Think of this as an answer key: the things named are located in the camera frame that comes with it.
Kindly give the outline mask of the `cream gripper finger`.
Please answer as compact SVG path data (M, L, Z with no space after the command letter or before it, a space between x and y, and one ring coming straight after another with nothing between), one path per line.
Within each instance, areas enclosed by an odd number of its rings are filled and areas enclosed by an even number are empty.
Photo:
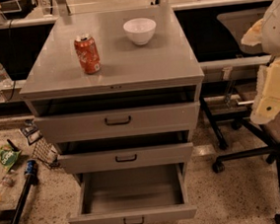
M255 46L262 43L262 24L263 20L259 19L253 24L243 35L242 44L247 46Z
M251 107L250 120L264 124L280 113L280 58L269 66L261 65L256 81L257 95Z

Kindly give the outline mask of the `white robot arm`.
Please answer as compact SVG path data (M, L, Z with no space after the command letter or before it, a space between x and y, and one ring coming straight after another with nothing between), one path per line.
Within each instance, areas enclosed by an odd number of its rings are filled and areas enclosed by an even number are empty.
M257 124L268 123L280 113L280 0L274 0L262 19L243 35L244 45L261 44L264 52L271 54L267 65L257 73L254 103L250 120Z

